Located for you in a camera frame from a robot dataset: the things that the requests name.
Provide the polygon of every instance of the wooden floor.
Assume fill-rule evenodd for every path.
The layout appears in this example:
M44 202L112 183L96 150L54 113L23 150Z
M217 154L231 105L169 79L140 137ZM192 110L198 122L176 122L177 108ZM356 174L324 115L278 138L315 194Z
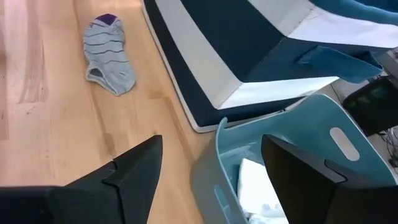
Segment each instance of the wooden floor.
M83 30L104 13L137 76L120 97L84 78ZM189 126L139 0L0 0L0 114L0 185L65 185L161 134L148 222L203 223L189 177L212 134Z

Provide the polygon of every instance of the striped sock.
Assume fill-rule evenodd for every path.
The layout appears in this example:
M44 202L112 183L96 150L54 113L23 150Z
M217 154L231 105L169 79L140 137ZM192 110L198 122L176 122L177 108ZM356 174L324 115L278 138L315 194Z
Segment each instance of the striped sock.
M123 50L122 22L114 15L97 17L85 30L84 52L89 61L86 79L119 96L136 82Z

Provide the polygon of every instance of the white cloth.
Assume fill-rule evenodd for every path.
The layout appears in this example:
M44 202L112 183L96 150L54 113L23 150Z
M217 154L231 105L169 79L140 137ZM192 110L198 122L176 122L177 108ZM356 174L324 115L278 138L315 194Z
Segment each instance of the white cloth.
M288 223L266 167L261 164L242 160L238 200L250 224Z

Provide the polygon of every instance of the purple sock toe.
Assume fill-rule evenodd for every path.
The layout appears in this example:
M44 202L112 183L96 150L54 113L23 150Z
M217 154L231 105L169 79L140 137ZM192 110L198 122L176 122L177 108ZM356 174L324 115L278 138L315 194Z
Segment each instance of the purple sock toe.
M103 14L102 16L98 16L95 19L100 20L110 26L116 20L116 16L108 13Z

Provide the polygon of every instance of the laundry basket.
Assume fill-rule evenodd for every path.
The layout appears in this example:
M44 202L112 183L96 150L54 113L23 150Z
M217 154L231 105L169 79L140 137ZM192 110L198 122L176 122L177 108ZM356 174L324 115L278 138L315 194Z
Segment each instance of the laundry basket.
M225 128L226 123L227 119L221 121L216 136L192 170L192 190L206 223L248 222L236 196L239 165L243 158L264 164L263 134L272 134L367 175L381 185L396 185L392 172L363 133L341 107L325 95L309 96L290 111L232 128ZM340 149L330 134L336 128L345 133L358 157L347 156Z

